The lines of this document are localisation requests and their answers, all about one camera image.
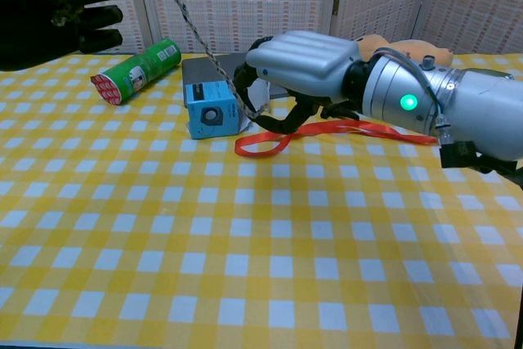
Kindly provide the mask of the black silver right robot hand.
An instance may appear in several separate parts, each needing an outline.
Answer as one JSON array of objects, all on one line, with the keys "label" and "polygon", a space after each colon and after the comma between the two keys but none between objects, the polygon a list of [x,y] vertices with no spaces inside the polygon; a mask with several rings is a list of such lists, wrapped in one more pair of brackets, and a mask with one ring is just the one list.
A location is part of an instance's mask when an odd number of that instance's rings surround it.
[{"label": "black silver right robot hand", "polygon": [[[235,69],[233,83],[244,106],[253,112],[254,123],[288,135],[316,114],[357,120],[360,105],[348,93],[355,85],[351,71],[361,71],[363,63],[355,41],[292,30],[256,40]],[[295,99],[285,119],[264,115],[250,98],[257,79],[282,87]]]}]

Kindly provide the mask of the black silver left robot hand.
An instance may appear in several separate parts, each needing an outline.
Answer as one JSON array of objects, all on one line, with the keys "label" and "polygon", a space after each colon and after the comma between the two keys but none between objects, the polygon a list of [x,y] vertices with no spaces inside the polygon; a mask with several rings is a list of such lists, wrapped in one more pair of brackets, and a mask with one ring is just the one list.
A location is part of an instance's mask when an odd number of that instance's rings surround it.
[{"label": "black silver left robot hand", "polygon": [[79,51],[92,54],[122,44],[110,26],[123,20],[110,0],[1,0],[1,70],[28,69]]}]

